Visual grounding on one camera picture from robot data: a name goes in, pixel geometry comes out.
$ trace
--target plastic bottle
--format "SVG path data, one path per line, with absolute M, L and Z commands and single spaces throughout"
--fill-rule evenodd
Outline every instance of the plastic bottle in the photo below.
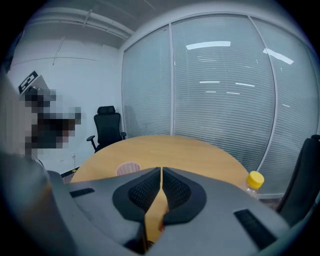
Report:
M 265 178 L 260 172 L 251 171 L 246 178 L 245 191 L 253 198 L 258 197 L 258 189 L 265 182 Z

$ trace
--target round wooden table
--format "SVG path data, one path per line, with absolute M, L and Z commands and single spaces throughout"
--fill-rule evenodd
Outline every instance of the round wooden table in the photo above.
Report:
M 243 186 L 248 176 L 234 157 L 209 143 L 183 136 L 148 135 L 122 140 L 101 149 L 81 165 L 71 182 L 114 177 L 117 167 L 125 162 L 136 162 L 142 170 L 172 167 L 238 187 Z M 159 225 L 167 208 L 166 195 L 160 189 L 145 215 L 148 240 L 155 242 L 161 235 Z

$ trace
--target chair backrest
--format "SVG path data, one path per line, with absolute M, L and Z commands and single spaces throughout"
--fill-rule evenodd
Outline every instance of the chair backrest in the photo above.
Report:
M 320 190 L 320 135 L 304 141 L 290 184 L 277 211 L 291 226 L 309 212 Z
M 120 114 L 116 113 L 114 106 L 101 106 L 94 116 L 98 143 L 110 145 L 122 140 L 120 135 Z

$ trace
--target chair headrest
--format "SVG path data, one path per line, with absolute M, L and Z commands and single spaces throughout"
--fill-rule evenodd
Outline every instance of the chair headrest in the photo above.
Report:
M 116 113 L 114 106 L 100 106 L 97 111 L 98 115 L 111 115 Z

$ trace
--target pixelated area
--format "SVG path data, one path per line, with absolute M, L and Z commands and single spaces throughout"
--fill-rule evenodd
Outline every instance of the pixelated area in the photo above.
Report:
M 27 154 L 32 149 L 62 149 L 63 143 L 75 136 L 76 125 L 80 125 L 82 119 L 80 107 L 69 106 L 66 111 L 61 95 L 34 86 L 28 88 L 20 100 L 37 115 L 30 134 L 25 137 Z

